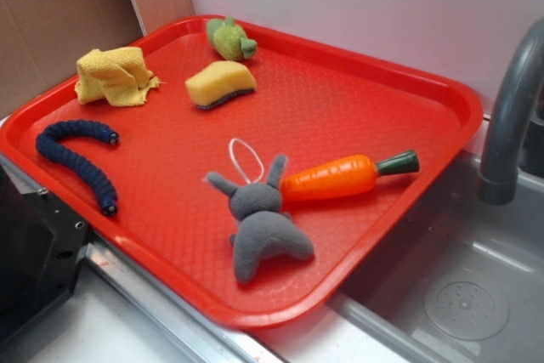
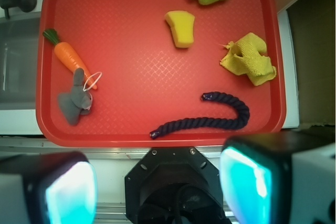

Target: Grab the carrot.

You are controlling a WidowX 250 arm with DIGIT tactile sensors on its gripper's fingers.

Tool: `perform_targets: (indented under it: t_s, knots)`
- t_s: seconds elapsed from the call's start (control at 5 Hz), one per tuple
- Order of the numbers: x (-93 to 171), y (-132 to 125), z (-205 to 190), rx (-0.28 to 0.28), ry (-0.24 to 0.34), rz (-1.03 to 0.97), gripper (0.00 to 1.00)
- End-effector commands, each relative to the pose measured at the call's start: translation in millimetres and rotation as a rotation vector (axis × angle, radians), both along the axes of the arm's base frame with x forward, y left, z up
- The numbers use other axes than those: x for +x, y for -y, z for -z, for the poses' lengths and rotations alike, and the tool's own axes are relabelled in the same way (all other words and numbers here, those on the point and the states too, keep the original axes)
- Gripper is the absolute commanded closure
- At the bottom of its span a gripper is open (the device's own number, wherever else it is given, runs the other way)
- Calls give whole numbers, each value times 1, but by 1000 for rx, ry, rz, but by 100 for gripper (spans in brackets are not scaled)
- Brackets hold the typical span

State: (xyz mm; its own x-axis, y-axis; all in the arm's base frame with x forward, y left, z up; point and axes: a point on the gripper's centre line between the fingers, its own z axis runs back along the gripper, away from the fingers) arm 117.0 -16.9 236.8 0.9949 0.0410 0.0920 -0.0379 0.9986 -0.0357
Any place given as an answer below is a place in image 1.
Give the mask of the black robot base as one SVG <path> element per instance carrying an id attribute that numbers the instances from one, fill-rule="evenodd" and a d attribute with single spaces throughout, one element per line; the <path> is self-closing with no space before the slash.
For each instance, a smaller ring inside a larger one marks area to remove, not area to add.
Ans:
<path id="1" fill-rule="evenodd" d="M 1 340 L 69 299 L 88 222 L 48 191 L 22 193 L 1 171 Z"/>

